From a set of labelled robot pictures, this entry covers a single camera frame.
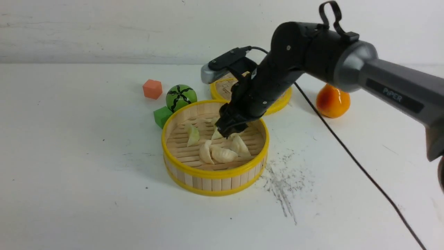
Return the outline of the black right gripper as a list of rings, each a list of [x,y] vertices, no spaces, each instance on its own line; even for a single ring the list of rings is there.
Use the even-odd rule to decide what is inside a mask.
[[[260,119],[278,99],[277,75],[246,75],[231,88],[231,100],[220,109],[215,123],[218,132],[228,138],[248,128],[248,122]]]

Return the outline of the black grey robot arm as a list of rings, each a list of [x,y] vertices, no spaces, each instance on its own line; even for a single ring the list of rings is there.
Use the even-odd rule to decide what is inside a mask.
[[[219,133],[245,130],[304,73],[344,92],[364,89],[413,118],[425,127],[428,160],[443,157],[443,78],[382,60],[357,33],[323,24],[279,25],[268,54],[232,87],[216,122]]]

